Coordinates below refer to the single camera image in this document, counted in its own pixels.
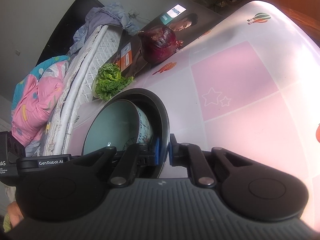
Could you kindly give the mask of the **person's left hand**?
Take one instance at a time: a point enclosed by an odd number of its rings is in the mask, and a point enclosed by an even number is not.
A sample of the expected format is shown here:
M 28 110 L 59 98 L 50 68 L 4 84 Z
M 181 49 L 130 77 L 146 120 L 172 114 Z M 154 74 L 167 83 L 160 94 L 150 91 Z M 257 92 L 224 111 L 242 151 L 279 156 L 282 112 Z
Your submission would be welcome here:
M 16 201 L 8 205 L 7 213 L 9 215 L 10 223 L 13 228 L 17 226 L 24 219 Z

